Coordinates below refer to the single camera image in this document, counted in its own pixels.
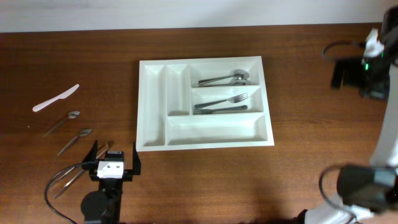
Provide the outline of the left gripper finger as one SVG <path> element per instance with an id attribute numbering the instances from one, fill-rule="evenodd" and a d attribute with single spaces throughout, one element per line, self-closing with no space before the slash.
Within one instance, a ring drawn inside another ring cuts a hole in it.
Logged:
<path id="1" fill-rule="evenodd" d="M 90 151 L 88 152 L 88 154 L 82 160 L 82 163 L 94 162 L 96 160 L 97 151 L 98 151 L 98 141 L 95 140 L 94 143 L 93 143 L 93 146 L 90 149 Z"/>
<path id="2" fill-rule="evenodd" d="M 137 153 L 136 143 L 133 143 L 132 147 L 132 169 L 133 170 L 140 170 L 141 169 L 141 160 Z"/>

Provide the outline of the metal knife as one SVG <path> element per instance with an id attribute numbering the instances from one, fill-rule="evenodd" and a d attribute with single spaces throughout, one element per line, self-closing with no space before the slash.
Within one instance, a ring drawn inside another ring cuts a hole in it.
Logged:
<path id="1" fill-rule="evenodd" d="M 85 170 L 79 171 L 70 181 L 68 181 L 61 190 L 59 190 L 54 196 L 53 199 L 59 198 L 66 190 L 69 189 L 71 185 L 73 185 L 83 174 L 85 173 Z"/>
<path id="2" fill-rule="evenodd" d="M 106 151 L 109 150 L 109 144 L 105 143 L 102 144 L 98 147 L 98 153 L 96 155 L 96 159 L 100 159 Z M 68 169 L 67 171 L 62 172 L 60 177 L 57 177 L 51 184 L 50 187 L 52 187 L 53 185 L 57 184 L 58 182 L 60 182 L 61 180 L 63 180 L 64 178 L 68 177 L 70 174 L 73 173 L 73 171 L 76 170 L 76 168 L 71 168 Z"/>

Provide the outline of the small teaspoon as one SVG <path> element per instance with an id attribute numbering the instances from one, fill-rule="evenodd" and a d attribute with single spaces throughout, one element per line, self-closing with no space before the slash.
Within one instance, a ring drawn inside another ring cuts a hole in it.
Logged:
<path id="1" fill-rule="evenodd" d="M 79 117 L 80 115 L 80 111 L 70 111 L 68 112 L 64 118 L 62 118 L 61 120 L 57 121 L 44 135 L 43 137 L 47 137 L 50 133 L 52 133 L 53 131 L 55 131 L 58 127 L 60 127 L 65 121 L 69 120 L 69 119 L 74 119 Z"/>
<path id="2" fill-rule="evenodd" d="M 61 156 L 67 149 L 69 149 L 73 144 L 77 142 L 81 137 L 87 136 L 91 134 L 92 129 L 82 129 L 75 137 L 73 137 L 57 154 L 57 156 Z"/>

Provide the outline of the metal fork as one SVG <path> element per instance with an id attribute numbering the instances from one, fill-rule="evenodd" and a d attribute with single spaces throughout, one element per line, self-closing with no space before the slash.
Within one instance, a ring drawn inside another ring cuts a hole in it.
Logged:
<path id="1" fill-rule="evenodd" d="M 247 110 L 247 105 L 242 106 L 234 106 L 228 108 L 218 108 L 218 109 L 194 109 L 193 115 L 202 115 L 202 114 L 214 114 L 217 112 L 224 112 L 224 111 L 244 111 Z"/>
<path id="2" fill-rule="evenodd" d="M 194 105 L 194 109 L 202 109 L 202 108 L 206 108 L 208 106 L 213 106 L 219 103 L 224 103 L 224 102 L 228 102 L 228 103 L 239 103 L 241 101 L 244 101 L 246 99 L 249 98 L 249 95 L 247 93 L 242 93 L 240 95 L 236 95 L 236 96 L 232 96 L 230 98 L 227 99 L 223 99 L 223 100 L 218 100 L 218 101 L 212 101 L 209 103 L 201 103 L 201 104 L 196 104 Z"/>

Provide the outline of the large metal spoon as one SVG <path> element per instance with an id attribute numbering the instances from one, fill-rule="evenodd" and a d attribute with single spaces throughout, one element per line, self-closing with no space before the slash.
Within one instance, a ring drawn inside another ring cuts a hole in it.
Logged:
<path id="1" fill-rule="evenodd" d="M 202 86 L 204 84 L 216 82 L 216 81 L 227 79 L 227 78 L 233 78 L 235 80 L 247 80 L 249 77 L 250 77 L 250 74 L 246 70 L 235 69 L 235 70 L 230 71 L 230 73 L 227 76 L 199 80 L 198 85 Z"/>
<path id="2" fill-rule="evenodd" d="M 223 84 L 215 84 L 215 85 L 200 85 L 200 87 L 214 87 L 214 86 L 244 86 L 250 85 L 251 81 L 243 79 L 243 80 L 230 80 L 228 83 Z"/>

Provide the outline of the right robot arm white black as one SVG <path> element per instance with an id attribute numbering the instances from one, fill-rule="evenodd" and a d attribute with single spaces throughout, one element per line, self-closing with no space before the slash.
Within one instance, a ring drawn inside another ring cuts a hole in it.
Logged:
<path id="1" fill-rule="evenodd" d="M 324 169 L 318 180 L 324 203 L 303 210 L 293 223 L 359 223 L 397 210 L 397 7 L 385 12 L 380 30 L 352 44 L 363 55 L 333 58 L 331 87 L 354 86 L 363 98 L 387 102 L 376 149 L 368 166 Z"/>

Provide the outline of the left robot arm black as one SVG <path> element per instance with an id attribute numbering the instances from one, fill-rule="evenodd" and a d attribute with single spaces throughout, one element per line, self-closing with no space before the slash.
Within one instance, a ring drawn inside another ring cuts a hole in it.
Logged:
<path id="1" fill-rule="evenodd" d="M 89 153 L 82 160 L 82 169 L 89 172 L 98 190 L 88 193 L 81 201 L 81 212 L 85 223 L 119 223 L 123 183 L 131 182 L 141 174 L 141 160 L 136 146 L 132 147 L 132 169 L 124 168 L 122 151 L 107 151 L 98 159 L 98 142 L 95 141 Z"/>

